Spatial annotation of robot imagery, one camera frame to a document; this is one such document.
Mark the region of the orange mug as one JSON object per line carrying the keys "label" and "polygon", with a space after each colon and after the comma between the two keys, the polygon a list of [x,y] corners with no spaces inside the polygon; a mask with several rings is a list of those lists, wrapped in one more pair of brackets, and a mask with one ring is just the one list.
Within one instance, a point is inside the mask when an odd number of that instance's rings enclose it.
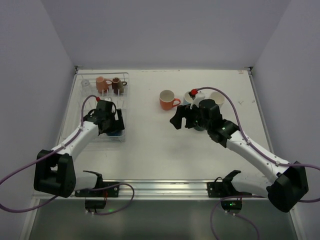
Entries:
{"label": "orange mug", "polygon": [[181,104],[181,100],[175,98],[175,94],[171,90],[163,90],[159,94],[159,103],[160,107],[165,110],[169,111],[174,107],[177,107]]}

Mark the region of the dark blue mug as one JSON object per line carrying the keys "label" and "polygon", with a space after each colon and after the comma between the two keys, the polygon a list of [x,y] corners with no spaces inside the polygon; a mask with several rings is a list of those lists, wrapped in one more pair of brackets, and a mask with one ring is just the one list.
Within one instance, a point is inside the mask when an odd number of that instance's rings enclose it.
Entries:
{"label": "dark blue mug", "polygon": [[116,130],[116,131],[112,131],[112,132],[108,132],[106,133],[107,136],[109,137],[120,137],[123,135],[123,130]]}

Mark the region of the white mug gold rim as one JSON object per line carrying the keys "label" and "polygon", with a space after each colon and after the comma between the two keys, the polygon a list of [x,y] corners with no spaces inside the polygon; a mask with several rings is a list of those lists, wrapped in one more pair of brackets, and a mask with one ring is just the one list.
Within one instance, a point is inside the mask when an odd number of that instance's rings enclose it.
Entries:
{"label": "white mug gold rim", "polygon": [[214,100],[219,107],[222,107],[225,103],[225,96],[218,91],[213,91],[209,98]]}

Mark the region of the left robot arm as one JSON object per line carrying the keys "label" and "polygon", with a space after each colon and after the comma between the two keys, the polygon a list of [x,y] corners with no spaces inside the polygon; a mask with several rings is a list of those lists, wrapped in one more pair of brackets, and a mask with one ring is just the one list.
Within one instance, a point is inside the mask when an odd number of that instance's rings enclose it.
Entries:
{"label": "left robot arm", "polygon": [[76,172],[75,160],[87,145],[100,135],[125,129],[122,109],[112,101],[98,100],[96,107],[82,113],[80,124],[63,142],[51,150],[41,150],[36,159],[33,187],[38,192],[68,198],[73,192],[102,188],[102,175]]}

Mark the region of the brown mug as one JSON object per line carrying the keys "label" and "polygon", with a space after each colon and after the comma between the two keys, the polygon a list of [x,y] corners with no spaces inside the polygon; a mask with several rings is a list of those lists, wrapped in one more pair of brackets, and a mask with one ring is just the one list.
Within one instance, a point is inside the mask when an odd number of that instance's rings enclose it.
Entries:
{"label": "brown mug", "polygon": [[125,91],[127,81],[121,81],[118,77],[112,79],[112,90],[115,95],[122,95]]}

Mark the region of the light blue mug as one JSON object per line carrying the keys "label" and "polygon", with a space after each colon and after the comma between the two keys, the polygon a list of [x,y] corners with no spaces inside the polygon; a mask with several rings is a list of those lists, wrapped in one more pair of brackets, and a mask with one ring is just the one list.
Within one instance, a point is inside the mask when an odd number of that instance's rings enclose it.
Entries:
{"label": "light blue mug", "polygon": [[189,92],[186,92],[183,96],[183,105],[191,105],[193,103],[193,98],[190,96]]}

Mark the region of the dark green mug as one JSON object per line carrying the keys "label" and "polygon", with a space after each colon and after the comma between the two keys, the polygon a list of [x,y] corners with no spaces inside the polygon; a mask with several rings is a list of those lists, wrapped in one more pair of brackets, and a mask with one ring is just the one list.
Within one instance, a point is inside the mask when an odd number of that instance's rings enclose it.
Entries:
{"label": "dark green mug", "polygon": [[200,127],[200,126],[195,126],[194,129],[195,129],[196,131],[200,131],[200,132],[205,130],[204,128],[202,128],[202,127]]}

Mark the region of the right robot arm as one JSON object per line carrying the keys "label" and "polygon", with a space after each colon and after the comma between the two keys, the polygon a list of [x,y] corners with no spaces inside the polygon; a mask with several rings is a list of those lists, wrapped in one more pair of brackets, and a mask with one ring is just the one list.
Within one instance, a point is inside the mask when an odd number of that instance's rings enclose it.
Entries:
{"label": "right robot arm", "polygon": [[207,183],[210,198],[262,196],[278,210],[289,212],[308,192],[306,170],[299,162],[293,166],[261,146],[253,147],[244,138],[238,125],[223,118],[219,106],[212,99],[204,99],[195,105],[180,105],[170,123],[177,129],[200,127],[207,131],[210,139],[238,154],[263,177],[248,176],[233,170],[222,181]]}

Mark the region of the pink mug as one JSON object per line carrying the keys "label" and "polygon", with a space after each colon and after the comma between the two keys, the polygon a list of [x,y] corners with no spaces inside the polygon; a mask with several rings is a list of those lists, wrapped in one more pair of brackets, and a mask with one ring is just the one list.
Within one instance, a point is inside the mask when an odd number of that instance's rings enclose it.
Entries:
{"label": "pink mug", "polygon": [[99,94],[106,94],[112,85],[112,80],[99,76],[95,79],[95,85]]}

